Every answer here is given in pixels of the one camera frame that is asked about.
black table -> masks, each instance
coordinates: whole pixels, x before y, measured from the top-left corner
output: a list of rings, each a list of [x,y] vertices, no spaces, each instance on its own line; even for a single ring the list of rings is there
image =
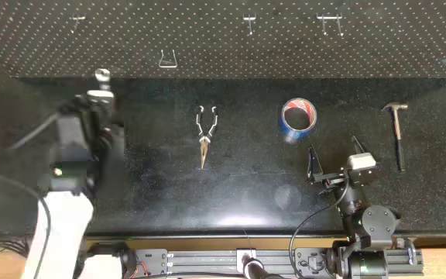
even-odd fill
[[[0,112],[0,145],[23,135],[59,100],[94,86],[78,79],[12,82],[37,93],[21,93],[26,102],[16,104],[18,117]],[[89,236],[242,236],[243,229],[256,236],[290,235],[307,215],[334,201],[318,195],[321,186],[306,184],[307,148],[314,144],[325,173],[338,171],[355,152],[354,135],[382,168],[365,187],[368,199],[403,214],[396,233],[446,235],[446,80],[114,80],[112,86],[125,118],[126,179],[99,188]],[[295,97],[313,102],[318,122],[308,138],[291,146],[283,141],[278,117]],[[30,100],[41,104],[38,113]],[[396,169],[390,114],[381,111],[388,102],[409,103],[400,112],[405,174]],[[198,105],[219,110],[203,170]],[[204,114],[205,129],[211,120]],[[47,131],[0,163],[0,171],[43,184],[55,137]],[[35,216],[36,201],[0,185],[0,235],[32,233]],[[342,233],[334,210],[304,227],[309,236]]]

wooden surface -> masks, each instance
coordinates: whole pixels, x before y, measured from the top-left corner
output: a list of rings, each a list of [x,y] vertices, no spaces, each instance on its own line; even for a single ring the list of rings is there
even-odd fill
[[[446,249],[423,249],[424,279],[446,279]],[[0,279],[20,278],[25,259],[15,253],[0,252]],[[416,279],[418,277],[395,277]]]

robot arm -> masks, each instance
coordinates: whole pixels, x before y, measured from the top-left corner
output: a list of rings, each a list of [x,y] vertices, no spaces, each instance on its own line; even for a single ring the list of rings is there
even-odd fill
[[[36,232],[22,278],[72,278],[82,237],[94,211],[91,199],[100,179],[102,162],[109,156],[123,156],[123,128],[111,123],[114,96],[109,91],[109,71],[98,69],[95,76],[100,89],[77,96],[60,108],[57,118],[59,146],[53,151],[50,191],[44,198],[50,213],[50,231],[46,211],[39,203]],[[82,278],[101,276],[121,278],[125,265],[121,250],[90,255]]]

pegboard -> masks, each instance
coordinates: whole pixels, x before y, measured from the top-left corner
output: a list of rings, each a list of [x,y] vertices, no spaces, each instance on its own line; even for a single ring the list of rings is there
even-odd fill
[[[343,36],[317,15],[341,15]],[[0,62],[13,77],[446,78],[446,0],[0,1]]]

